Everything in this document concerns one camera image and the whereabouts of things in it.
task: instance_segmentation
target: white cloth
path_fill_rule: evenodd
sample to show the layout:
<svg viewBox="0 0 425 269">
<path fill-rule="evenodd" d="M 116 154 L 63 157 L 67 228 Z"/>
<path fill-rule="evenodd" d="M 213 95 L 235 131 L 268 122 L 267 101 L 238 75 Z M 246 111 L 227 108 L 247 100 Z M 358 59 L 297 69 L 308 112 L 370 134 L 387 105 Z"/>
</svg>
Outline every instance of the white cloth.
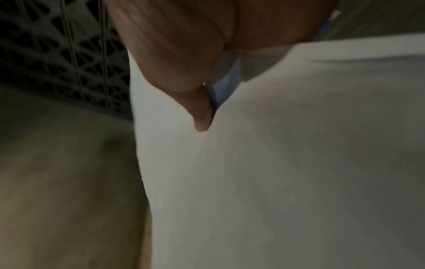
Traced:
<svg viewBox="0 0 425 269">
<path fill-rule="evenodd" d="M 205 133 L 130 57 L 152 268 L 425 268 L 424 54 L 422 34 L 264 52 Z"/>
</svg>

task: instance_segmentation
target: finger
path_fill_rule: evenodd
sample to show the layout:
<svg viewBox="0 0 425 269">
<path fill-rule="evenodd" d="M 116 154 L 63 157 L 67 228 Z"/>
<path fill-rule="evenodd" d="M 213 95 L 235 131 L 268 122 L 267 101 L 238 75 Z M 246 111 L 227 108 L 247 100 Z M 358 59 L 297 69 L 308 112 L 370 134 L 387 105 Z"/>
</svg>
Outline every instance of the finger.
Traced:
<svg viewBox="0 0 425 269">
<path fill-rule="evenodd" d="M 195 129 L 204 132 L 210 127 L 215 113 L 214 103 L 206 88 L 201 85 L 187 92 L 163 90 L 193 116 Z"/>
</svg>

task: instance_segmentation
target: metal grille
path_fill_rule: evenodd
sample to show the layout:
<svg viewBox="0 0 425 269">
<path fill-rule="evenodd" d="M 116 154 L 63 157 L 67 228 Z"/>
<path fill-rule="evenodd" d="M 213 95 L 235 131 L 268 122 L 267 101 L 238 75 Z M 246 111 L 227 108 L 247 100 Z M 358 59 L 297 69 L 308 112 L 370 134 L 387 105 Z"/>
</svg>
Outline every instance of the metal grille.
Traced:
<svg viewBox="0 0 425 269">
<path fill-rule="evenodd" d="M 3 80 L 131 118 L 127 50 L 103 0 L 0 0 Z"/>
</svg>

